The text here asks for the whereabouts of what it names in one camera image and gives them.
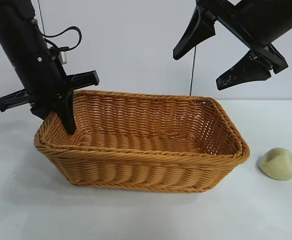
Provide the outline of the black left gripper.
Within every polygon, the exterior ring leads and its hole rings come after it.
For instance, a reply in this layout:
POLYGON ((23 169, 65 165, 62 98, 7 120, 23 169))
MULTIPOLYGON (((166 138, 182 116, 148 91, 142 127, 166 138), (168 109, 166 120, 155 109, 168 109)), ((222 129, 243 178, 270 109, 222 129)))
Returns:
POLYGON ((0 45, 19 77, 23 89, 0 98, 0 111, 32 103, 30 111, 45 120, 56 103, 65 130, 74 134, 74 90, 97 86, 95 70, 67 75, 58 54, 66 47, 49 48, 36 24, 30 21, 0 23, 0 45))

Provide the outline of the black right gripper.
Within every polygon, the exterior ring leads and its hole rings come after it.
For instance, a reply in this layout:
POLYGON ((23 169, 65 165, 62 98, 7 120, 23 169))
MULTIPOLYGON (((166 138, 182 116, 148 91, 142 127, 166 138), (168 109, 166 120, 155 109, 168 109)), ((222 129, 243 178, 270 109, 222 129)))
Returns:
POLYGON ((219 21, 250 50, 216 79, 219 91, 249 82, 266 81, 288 64, 272 43, 292 29, 292 0, 198 0, 190 22, 173 49, 179 60, 192 48, 216 35, 219 21), (257 61, 261 58, 266 66, 257 61))

